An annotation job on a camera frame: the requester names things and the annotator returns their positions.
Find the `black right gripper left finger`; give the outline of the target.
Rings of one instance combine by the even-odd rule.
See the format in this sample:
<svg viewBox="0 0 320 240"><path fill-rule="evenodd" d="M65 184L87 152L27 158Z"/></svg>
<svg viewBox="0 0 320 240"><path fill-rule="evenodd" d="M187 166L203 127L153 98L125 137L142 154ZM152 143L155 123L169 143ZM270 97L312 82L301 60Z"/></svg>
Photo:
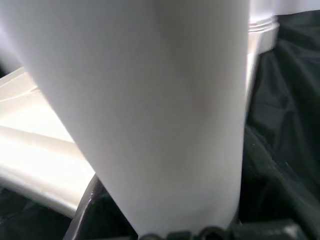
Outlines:
<svg viewBox="0 0 320 240"><path fill-rule="evenodd" d="M90 180L72 221L67 240L136 240L138 235L100 179Z"/></svg>

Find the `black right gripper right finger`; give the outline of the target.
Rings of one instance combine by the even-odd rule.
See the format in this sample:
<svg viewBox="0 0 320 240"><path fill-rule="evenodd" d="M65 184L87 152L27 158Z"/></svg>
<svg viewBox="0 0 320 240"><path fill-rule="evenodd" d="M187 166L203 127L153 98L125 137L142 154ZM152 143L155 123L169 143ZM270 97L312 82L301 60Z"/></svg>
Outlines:
<svg viewBox="0 0 320 240"><path fill-rule="evenodd" d="M320 223L320 164L295 140L273 148L254 128L244 131L240 218Z"/></svg>

